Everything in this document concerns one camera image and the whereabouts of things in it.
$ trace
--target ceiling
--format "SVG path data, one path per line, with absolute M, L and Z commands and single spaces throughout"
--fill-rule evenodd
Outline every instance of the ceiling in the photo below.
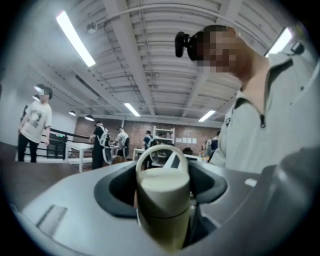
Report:
M 144 9 L 132 11 L 138 7 Z M 62 10 L 94 66 L 86 66 L 59 27 L 56 17 Z M 92 22 L 97 30 L 90 34 L 87 25 Z M 202 116 L 215 110 L 201 126 L 220 127 L 239 81 L 199 69 L 187 54 L 176 58 L 174 40 L 179 31 L 193 35 L 212 24 L 234 26 L 230 22 L 264 55 L 291 21 L 268 0 L 42 1 L 29 16 L 28 75 L 52 87 L 55 96 L 69 104 L 66 112 L 199 125 Z M 141 117 L 134 117 L 124 103 Z

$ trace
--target floor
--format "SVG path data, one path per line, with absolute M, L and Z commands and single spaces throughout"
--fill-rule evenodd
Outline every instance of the floor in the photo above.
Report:
M 18 211 L 53 184 L 79 173 L 71 164 L 16 162 L 15 156 L 15 146 L 0 142 L 1 185 Z

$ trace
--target neck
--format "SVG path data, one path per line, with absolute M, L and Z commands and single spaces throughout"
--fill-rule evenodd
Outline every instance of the neck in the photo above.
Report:
M 246 85 L 251 78 L 269 66 L 269 61 L 266 57 L 259 55 L 253 49 L 247 48 L 246 61 L 242 68 L 233 73 L 243 85 Z

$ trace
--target person wearing backpack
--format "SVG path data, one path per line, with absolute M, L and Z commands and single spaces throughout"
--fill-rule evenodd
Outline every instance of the person wearing backpack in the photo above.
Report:
M 156 145 L 157 142 L 156 140 L 152 137 L 151 135 L 151 131 L 147 130 L 145 133 L 145 137 L 143 139 L 143 146 L 144 146 L 144 150 L 147 150 L 148 148 Z M 144 160 L 144 169 L 150 169 L 152 167 L 152 160 L 150 155 L 148 155 L 145 160 Z
M 101 121 L 97 121 L 94 126 L 94 133 L 90 136 L 90 141 L 94 142 L 92 150 L 92 170 L 99 169 L 104 166 L 104 146 L 101 144 L 103 141 L 106 142 L 104 139 L 105 134 L 108 135 L 108 130 L 104 128 L 104 124 Z
M 112 142 L 112 144 L 114 145 L 118 143 L 117 156 L 120 157 L 119 162 L 122 163 L 126 161 L 126 158 L 124 156 L 124 148 L 129 147 L 129 136 L 122 127 L 120 127 L 118 130 L 120 131 L 120 133 L 117 135 L 115 141 Z

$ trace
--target rectangular light fixture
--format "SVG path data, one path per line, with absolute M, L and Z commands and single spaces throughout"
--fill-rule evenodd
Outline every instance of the rectangular light fixture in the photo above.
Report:
M 209 117 L 211 117 L 216 111 L 214 110 L 210 110 L 208 113 L 206 113 L 203 117 L 201 117 L 201 119 L 199 120 L 199 122 L 203 122 L 205 120 L 207 120 Z
M 70 43 L 73 45 L 75 50 L 78 52 L 80 57 L 83 59 L 85 64 L 88 67 L 93 66 L 96 64 L 95 60 L 91 57 L 90 53 L 87 51 L 86 47 L 82 43 L 80 37 L 78 36 L 74 26 L 65 11 L 61 12 L 58 17 L 56 17 L 56 21 L 62 28 L 63 32 L 65 33 L 66 37 L 69 39 Z
M 124 105 L 136 116 L 140 117 L 138 112 L 130 105 L 130 103 L 124 103 Z
M 269 56 L 269 54 L 277 54 L 281 52 L 286 45 L 290 42 L 292 39 L 292 34 L 290 30 L 286 27 L 278 39 L 275 41 L 275 43 L 272 45 L 272 47 L 268 50 L 268 52 L 265 54 L 266 57 Z

